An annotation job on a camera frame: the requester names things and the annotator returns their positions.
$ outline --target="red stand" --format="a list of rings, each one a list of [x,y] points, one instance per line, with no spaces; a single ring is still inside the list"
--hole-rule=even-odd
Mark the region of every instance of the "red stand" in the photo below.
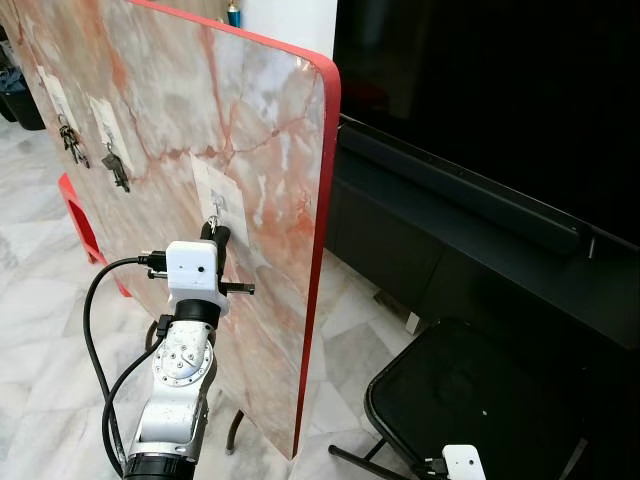
[[[71,185],[69,176],[66,173],[63,174],[58,180],[58,187],[60,188],[60,193],[62,194],[64,203],[67,206],[67,210],[69,210],[69,215],[73,220],[73,224],[76,227],[76,232],[78,232],[80,242],[82,243],[82,246],[89,256],[89,263],[100,262],[102,265],[106,265],[107,260],[100,252],[100,248],[98,248],[96,236],[91,229],[91,225],[89,225],[89,220],[87,219],[84,210],[82,210],[82,207],[80,206],[76,191],[73,189],[73,185]],[[124,288],[124,285],[122,285],[117,280],[116,284],[118,285],[118,289],[120,290],[122,296],[131,296],[127,289]]]

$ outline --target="black stool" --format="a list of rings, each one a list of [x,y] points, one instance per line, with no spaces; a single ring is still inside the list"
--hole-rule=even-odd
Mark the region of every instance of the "black stool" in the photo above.
[[[329,453],[379,477],[407,480],[371,462],[389,443],[419,478],[447,444],[471,444],[487,480],[557,480],[581,438],[581,418],[544,374],[525,372],[471,325],[428,328],[369,384],[365,411],[382,440],[364,457]]]

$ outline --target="wall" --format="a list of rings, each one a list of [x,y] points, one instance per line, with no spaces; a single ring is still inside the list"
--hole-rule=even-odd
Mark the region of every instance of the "wall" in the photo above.
[[[227,23],[227,0],[161,0],[157,3],[195,13],[222,17]],[[265,37],[333,56],[338,0],[239,0],[243,28]]]

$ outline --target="black cable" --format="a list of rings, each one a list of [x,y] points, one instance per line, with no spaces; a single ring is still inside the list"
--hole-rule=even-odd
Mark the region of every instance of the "black cable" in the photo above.
[[[118,380],[116,380],[116,383],[113,384],[113,388],[111,389],[111,392],[109,393],[109,396],[104,403],[104,409],[102,410],[102,442],[104,443],[104,448],[107,451],[107,456],[109,457],[112,465],[114,463],[118,463],[118,459],[111,449],[111,441],[109,439],[109,418],[111,418],[111,416],[115,418],[115,413],[112,413],[113,399],[116,397],[120,386],[124,383],[131,372],[133,372],[136,368],[138,368],[138,366],[140,366],[142,362],[149,358],[149,356],[153,354],[153,352],[158,348],[163,340],[163,338],[158,338],[156,342],[151,346],[151,349],[140,355],[135,362],[129,365],[127,369],[122,372],[122,375],[120,375]]]
[[[157,328],[158,328],[158,322],[154,320],[153,323],[149,325],[149,329],[147,330],[147,336],[144,340],[144,349],[147,351],[151,349],[151,345],[153,344],[153,334],[156,333]]]
[[[109,273],[114,268],[120,267],[122,265],[133,264],[133,263],[136,263],[136,264],[142,263],[141,258],[124,258],[122,260],[113,262],[107,265],[106,267],[104,267],[102,270],[100,270],[100,272],[93,279],[93,282],[91,282],[91,286],[87,291],[87,298],[85,299],[85,302],[84,302],[84,311],[82,314],[82,329],[84,332],[84,340],[85,340],[85,343],[87,344],[87,350],[89,350],[89,357],[91,358],[91,363],[93,364],[93,368],[96,371],[96,376],[98,377],[98,382],[100,383],[100,389],[102,390],[102,396],[104,397],[105,401],[107,400],[107,398],[109,398],[109,385],[107,384],[107,379],[104,376],[104,371],[102,370],[102,365],[100,365],[100,360],[98,359],[98,354],[93,344],[93,338],[91,337],[91,302],[96,292],[96,288],[98,288],[98,284],[107,273]],[[120,438],[118,422],[113,413],[113,408],[109,412],[109,421],[111,423],[111,434],[113,435],[113,443],[115,445],[116,452],[121,458],[124,459],[125,458],[124,448],[122,447],[122,439]],[[111,450],[111,453],[113,454],[111,445],[109,445],[109,450]],[[116,461],[115,462],[112,461],[111,465],[113,466],[116,473],[118,473],[118,475],[122,478],[122,466],[120,465],[120,462],[117,460],[117,457],[115,456],[115,454],[113,454],[113,458],[115,458]]]

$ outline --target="keychain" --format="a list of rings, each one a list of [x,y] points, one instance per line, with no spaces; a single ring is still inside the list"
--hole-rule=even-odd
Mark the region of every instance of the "keychain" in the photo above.
[[[71,155],[73,156],[73,161],[76,162],[76,165],[82,164],[87,168],[91,168],[91,165],[89,165],[89,159],[82,150],[80,150],[80,142],[78,142],[76,133],[66,121],[63,122],[61,120],[61,117],[64,118],[64,115],[58,115],[58,122],[62,125],[59,132],[64,142],[64,149],[71,150]]]

